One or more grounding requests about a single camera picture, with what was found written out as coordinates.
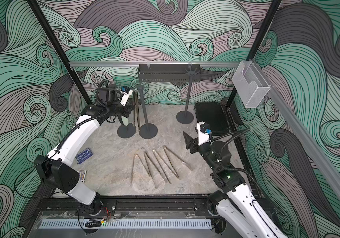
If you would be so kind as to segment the dark utensil rack stand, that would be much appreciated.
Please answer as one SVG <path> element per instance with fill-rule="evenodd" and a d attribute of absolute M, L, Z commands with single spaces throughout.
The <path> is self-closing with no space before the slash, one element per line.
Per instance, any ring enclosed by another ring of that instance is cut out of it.
<path fill-rule="evenodd" d="M 108 87 L 116 87 L 116 88 L 122 88 L 122 87 L 118 87 L 115 84 L 111 84 Z M 117 117 L 108 117 L 107 121 L 111 124 L 115 123 L 115 119 L 118 119 Z M 117 135 L 121 138 L 130 138 L 132 137 L 135 132 L 136 132 L 136 128 L 133 126 L 132 123 L 129 122 L 128 126 L 124 126 L 122 125 L 122 121 L 121 119 L 118 119 L 118 121 L 120 122 L 120 126 L 117 129 Z"/>
<path fill-rule="evenodd" d="M 157 135 L 158 128 L 154 124 L 149 123 L 148 121 L 148 115 L 147 115 L 144 93 L 143 93 L 144 85 L 141 83 L 138 83 L 136 84 L 136 89 L 138 90 L 138 93 L 139 93 L 143 116 L 145 120 L 145 124 L 139 128 L 140 129 L 139 134 L 143 139 L 152 139 Z"/>
<path fill-rule="evenodd" d="M 194 82 L 195 79 L 197 82 L 200 81 L 201 69 L 199 66 L 196 66 L 194 69 L 190 67 L 189 71 L 187 71 L 186 73 L 189 76 L 189 81 L 188 81 L 185 109 L 183 111 L 178 112 L 176 116 L 177 121 L 184 125 L 190 124 L 194 120 L 194 116 L 191 112 L 188 111 L 188 107 L 189 107 L 192 83 Z"/>

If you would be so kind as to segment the green metal tongs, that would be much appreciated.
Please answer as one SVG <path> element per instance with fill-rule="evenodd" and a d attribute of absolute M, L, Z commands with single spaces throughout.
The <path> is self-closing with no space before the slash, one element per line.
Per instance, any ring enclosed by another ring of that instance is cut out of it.
<path fill-rule="evenodd" d="M 124 126 L 128 126 L 129 125 L 128 118 L 122 116 L 121 117 L 121 121 L 122 121 L 122 125 L 124 125 Z"/>

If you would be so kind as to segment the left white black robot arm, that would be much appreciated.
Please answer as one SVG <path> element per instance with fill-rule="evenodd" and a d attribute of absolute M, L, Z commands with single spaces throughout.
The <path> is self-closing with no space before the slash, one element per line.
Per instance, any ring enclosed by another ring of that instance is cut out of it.
<path fill-rule="evenodd" d="M 63 140 L 47 155 L 38 156 L 34 165 L 43 184 L 59 189 L 74 198 L 91 215 L 97 215 L 102 209 L 100 195 L 90 189 L 80 179 L 80 174 L 71 166 L 81 147 L 110 117 L 118 118 L 123 126 L 128 126 L 128 118 L 133 110 L 128 99 L 133 90 L 127 86 L 99 86 L 95 104 L 88 105 L 78 118 L 75 126 Z"/>

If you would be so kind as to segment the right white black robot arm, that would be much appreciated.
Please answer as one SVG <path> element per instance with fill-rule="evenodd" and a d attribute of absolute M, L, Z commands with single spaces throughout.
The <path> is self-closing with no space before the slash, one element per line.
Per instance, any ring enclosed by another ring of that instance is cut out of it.
<path fill-rule="evenodd" d="M 213 140 L 208 133 L 192 138 L 184 132 L 183 136 L 187 150 L 199 153 L 211 168 L 211 177 L 219 188 L 209 196 L 213 215 L 224 218 L 244 238 L 284 238 L 242 177 L 246 171 L 231 164 L 228 145 L 244 132 L 231 134 L 226 142 Z"/>

